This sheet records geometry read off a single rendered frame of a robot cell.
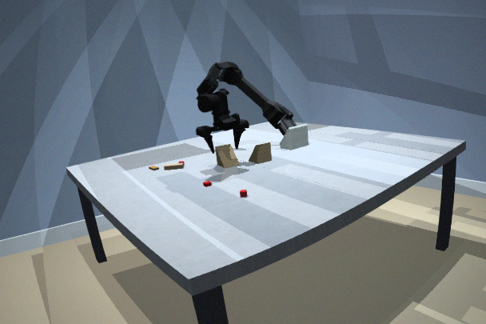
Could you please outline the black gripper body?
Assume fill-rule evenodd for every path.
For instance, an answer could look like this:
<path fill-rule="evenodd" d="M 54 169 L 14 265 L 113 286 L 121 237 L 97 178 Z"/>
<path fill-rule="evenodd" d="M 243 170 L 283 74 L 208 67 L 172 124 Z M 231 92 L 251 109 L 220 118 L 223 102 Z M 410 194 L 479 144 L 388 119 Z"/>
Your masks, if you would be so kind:
<path fill-rule="evenodd" d="M 223 114 L 230 114 L 230 110 L 228 107 L 226 108 L 222 108 L 222 109 L 215 109 L 213 111 L 211 111 L 212 115 L 213 115 L 213 126 L 210 127 L 210 126 L 199 126 L 197 129 L 196 129 L 196 132 L 197 132 L 197 135 L 199 136 L 210 136 L 211 132 L 214 132 L 214 131 L 219 131 L 219 130 L 223 130 L 222 128 L 220 127 L 216 127 L 215 126 L 215 115 L 216 113 L 219 113 L 220 115 L 223 115 Z M 247 120 L 240 120 L 240 122 L 238 124 L 236 124 L 236 128 L 235 130 L 243 130 L 243 129 L 246 129 L 246 128 L 249 128 L 249 123 Z"/>

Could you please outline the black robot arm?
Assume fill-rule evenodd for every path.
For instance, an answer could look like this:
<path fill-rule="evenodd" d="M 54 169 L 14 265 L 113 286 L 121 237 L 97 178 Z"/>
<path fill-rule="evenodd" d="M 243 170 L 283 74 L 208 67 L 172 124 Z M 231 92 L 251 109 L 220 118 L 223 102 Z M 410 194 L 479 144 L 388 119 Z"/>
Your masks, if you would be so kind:
<path fill-rule="evenodd" d="M 219 82 L 217 79 L 220 82 L 227 82 L 230 85 L 237 86 L 251 100 L 254 100 L 262 108 L 263 116 L 268 119 L 275 129 L 279 129 L 283 136 L 285 136 L 285 132 L 289 127 L 297 126 L 292 119 L 294 117 L 293 113 L 277 102 L 268 100 L 256 87 L 244 79 L 241 69 L 233 62 L 215 63 L 209 69 L 209 73 L 197 88 L 198 96 L 196 99 L 201 112 L 228 107 L 227 94 L 229 92 L 225 88 L 213 93 L 218 88 Z M 238 113 L 232 115 L 216 113 L 215 115 L 215 126 L 222 128 L 224 131 L 235 129 L 236 124 L 239 122 L 240 117 Z"/>

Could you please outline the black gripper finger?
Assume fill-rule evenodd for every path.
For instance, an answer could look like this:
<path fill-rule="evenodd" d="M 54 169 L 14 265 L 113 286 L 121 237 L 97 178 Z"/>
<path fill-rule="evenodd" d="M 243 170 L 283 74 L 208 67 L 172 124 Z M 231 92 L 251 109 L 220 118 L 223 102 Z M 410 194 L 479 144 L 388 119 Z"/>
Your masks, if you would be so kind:
<path fill-rule="evenodd" d="M 204 137 L 204 136 L 201 136 L 201 137 L 205 139 L 205 141 L 206 141 L 206 143 L 208 144 L 208 146 L 209 146 L 209 148 L 210 148 L 211 152 L 214 154 L 213 140 L 212 140 L 213 135 L 210 135 L 210 136 L 205 136 L 205 137 Z"/>
<path fill-rule="evenodd" d="M 240 141 L 241 135 L 244 131 L 246 131 L 246 129 L 243 129 L 243 130 L 233 129 L 234 144 L 235 144 L 236 149 L 238 149 L 239 141 Z"/>

